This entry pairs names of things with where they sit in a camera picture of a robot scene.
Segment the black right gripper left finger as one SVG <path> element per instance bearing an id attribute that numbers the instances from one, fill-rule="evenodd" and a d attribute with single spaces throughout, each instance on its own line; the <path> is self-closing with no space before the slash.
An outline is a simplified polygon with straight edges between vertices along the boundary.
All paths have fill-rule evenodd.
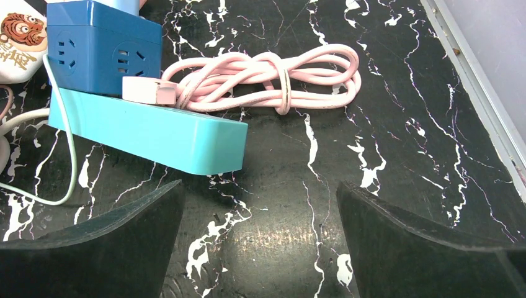
<path id="1" fill-rule="evenodd" d="M 91 220 L 1 243 L 2 297 L 159 297 L 185 205 L 177 180 Z"/>

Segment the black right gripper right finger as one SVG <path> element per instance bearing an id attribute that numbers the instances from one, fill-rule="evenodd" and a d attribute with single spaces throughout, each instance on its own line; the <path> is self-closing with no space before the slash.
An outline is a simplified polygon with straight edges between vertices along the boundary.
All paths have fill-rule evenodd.
<path id="1" fill-rule="evenodd" d="M 361 297 L 525 296 L 525 245 L 446 227 L 347 181 L 336 196 Z"/>

